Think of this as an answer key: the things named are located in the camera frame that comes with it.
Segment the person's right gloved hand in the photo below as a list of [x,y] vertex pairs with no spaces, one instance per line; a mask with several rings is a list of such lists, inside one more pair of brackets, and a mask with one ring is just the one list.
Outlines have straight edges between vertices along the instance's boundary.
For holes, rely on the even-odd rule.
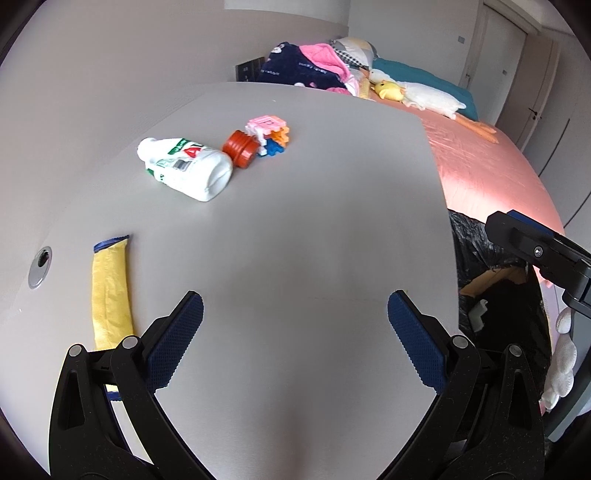
[[564,308],[556,321],[559,334],[546,374],[544,391],[540,400],[543,413],[554,409],[561,398],[566,397],[574,385],[574,367],[577,361],[577,347],[570,337],[573,310]]

